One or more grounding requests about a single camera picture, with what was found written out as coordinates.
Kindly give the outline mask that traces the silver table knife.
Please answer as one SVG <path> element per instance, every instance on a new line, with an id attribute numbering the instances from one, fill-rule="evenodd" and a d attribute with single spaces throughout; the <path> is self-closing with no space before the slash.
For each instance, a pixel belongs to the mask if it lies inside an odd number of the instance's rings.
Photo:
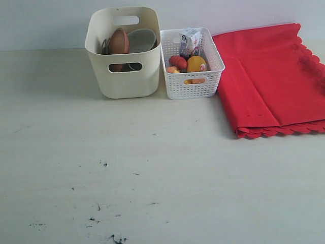
<path id="1" fill-rule="evenodd" d="M 109 55 L 110 52 L 109 52 L 109 42 L 110 42 L 110 38 L 107 38 L 106 39 L 106 47 L 105 47 L 105 53 L 106 55 Z"/>

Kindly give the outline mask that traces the red tablecloth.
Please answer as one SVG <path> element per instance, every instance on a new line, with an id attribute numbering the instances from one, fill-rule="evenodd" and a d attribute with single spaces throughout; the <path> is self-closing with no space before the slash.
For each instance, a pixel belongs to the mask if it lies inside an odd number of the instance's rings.
<path id="1" fill-rule="evenodd" d="M 218 94 L 240 138 L 324 132 L 324 64 L 298 23 L 219 34 L 225 64 Z"/>

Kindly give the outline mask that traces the dark wooden spoon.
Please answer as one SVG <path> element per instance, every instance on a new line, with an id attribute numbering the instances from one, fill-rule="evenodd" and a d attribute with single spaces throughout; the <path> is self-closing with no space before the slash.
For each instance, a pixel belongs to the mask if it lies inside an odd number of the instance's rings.
<path id="1" fill-rule="evenodd" d="M 102 42 L 102 55 L 107 55 L 108 52 L 107 45 L 108 45 L 108 40 L 104 39 Z"/>

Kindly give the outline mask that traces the fried chicken nugget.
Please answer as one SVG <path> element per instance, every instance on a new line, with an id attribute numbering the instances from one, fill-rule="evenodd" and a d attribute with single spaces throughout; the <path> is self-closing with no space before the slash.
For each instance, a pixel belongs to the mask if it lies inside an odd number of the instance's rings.
<path id="1" fill-rule="evenodd" d="M 178 67 L 176 66 L 171 66 L 171 67 L 167 67 L 166 71 L 170 74 L 177 74 L 180 73 L 180 70 L 178 69 Z"/>

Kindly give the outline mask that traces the yellow lemon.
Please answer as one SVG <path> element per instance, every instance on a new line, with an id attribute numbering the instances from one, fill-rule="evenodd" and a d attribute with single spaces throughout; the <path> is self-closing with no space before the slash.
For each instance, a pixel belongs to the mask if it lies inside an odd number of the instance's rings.
<path id="1" fill-rule="evenodd" d="M 201 56 L 192 56 L 187 60 L 187 72 L 207 71 L 207 63 Z"/>

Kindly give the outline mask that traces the white ceramic bowl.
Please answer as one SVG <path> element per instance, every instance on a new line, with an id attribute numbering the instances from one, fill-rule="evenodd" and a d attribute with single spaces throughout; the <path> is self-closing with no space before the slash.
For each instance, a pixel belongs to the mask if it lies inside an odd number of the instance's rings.
<path id="1" fill-rule="evenodd" d="M 129 53 L 141 53 L 152 50 L 156 44 L 156 33 L 149 28 L 136 29 L 127 34 Z"/>

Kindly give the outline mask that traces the white woven plastic basket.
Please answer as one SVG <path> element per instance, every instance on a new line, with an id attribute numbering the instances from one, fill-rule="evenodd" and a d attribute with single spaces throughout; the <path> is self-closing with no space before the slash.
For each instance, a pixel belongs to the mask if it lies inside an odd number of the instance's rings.
<path id="1" fill-rule="evenodd" d="M 207 71 L 181 72 L 179 74 L 170 74 L 166 68 L 170 66 L 169 58 L 179 54 L 179 32 L 181 30 L 166 29 L 160 31 L 162 66 L 169 99 L 206 98 L 214 96 L 217 91 L 225 65 L 209 30 L 203 27 L 197 29 L 201 32 L 199 56 L 206 61 Z M 183 81 L 187 79 L 192 79 L 193 84 L 185 85 Z"/>

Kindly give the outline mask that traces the large cream plastic bin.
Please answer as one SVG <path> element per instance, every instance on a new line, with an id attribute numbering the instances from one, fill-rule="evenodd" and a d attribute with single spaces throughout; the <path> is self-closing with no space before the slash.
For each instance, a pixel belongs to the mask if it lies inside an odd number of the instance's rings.
<path id="1" fill-rule="evenodd" d="M 117 28 L 126 34 L 140 28 L 156 33 L 155 47 L 147 52 L 102 55 L 102 42 Z M 99 88 L 111 99 L 145 97 L 158 88 L 160 66 L 160 28 L 156 12 L 148 7 L 106 8 L 95 12 L 85 39 Z M 132 71 L 129 63 L 141 63 L 140 71 Z"/>

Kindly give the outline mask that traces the stainless steel cup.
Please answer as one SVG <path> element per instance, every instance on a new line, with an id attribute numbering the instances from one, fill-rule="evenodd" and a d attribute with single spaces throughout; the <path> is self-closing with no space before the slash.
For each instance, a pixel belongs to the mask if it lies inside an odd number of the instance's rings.
<path id="1" fill-rule="evenodd" d="M 140 71 L 142 69 L 142 64 L 141 63 L 129 63 L 129 68 L 132 70 L 132 71 Z"/>

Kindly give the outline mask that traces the red sausage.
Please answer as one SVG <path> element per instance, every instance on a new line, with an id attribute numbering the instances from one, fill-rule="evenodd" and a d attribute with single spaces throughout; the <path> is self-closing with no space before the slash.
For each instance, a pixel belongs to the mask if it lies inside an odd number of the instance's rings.
<path id="1" fill-rule="evenodd" d="M 169 63 L 181 70 L 187 69 L 187 60 L 179 55 L 173 55 L 169 58 Z"/>

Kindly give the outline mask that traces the brown wooden plate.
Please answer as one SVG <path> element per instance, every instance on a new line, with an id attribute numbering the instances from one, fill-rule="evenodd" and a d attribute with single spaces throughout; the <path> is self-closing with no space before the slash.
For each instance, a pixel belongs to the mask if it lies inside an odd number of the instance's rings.
<path id="1" fill-rule="evenodd" d="M 126 32 L 122 28 L 117 28 L 110 37 L 109 42 L 110 54 L 128 54 L 129 40 Z"/>

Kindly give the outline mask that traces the small milk carton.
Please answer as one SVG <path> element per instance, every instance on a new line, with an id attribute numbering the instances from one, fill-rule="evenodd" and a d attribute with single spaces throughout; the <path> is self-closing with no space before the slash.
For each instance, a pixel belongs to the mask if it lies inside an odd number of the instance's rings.
<path id="1" fill-rule="evenodd" d="M 180 56 L 188 60 L 198 56 L 200 51 L 201 32 L 196 28 L 185 28 L 179 33 Z"/>

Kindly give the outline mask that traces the yellow cheese wedge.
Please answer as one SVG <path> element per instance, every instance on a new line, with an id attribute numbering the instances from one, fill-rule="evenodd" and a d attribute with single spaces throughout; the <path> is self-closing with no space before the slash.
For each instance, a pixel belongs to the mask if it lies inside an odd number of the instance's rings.
<path id="1" fill-rule="evenodd" d="M 173 71 L 173 74 L 179 74 L 179 73 L 180 73 L 179 70 L 174 70 L 174 71 Z M 193 80 L 192 80 L 192 79 L 187 79 L 187 80 L 184 80 L 183 83 L 184 83 L 185 85 L 190 85 L 190 84 L 193 84 Z"/>

